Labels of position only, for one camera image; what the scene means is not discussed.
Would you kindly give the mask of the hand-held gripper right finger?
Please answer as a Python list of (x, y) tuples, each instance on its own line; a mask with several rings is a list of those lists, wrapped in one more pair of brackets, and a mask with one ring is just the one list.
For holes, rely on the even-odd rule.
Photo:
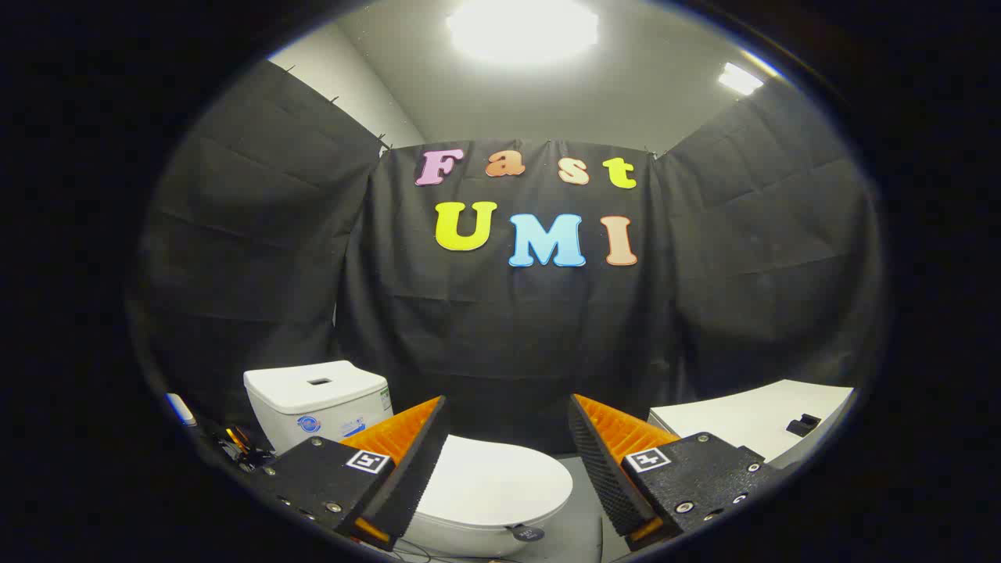
[(786, 477), (711, 432), (680, 437), (579, 393), (569, 431), (615, 533), (630, 551), (704, 527)]

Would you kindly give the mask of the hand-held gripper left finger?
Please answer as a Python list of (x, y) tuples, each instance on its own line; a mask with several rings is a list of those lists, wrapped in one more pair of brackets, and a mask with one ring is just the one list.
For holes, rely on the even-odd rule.
[(410, 528), (450, 431), (444, 395), (342, 442), (309, 438), (258, 471), (258, 493), (347, 540), (389, 551)]

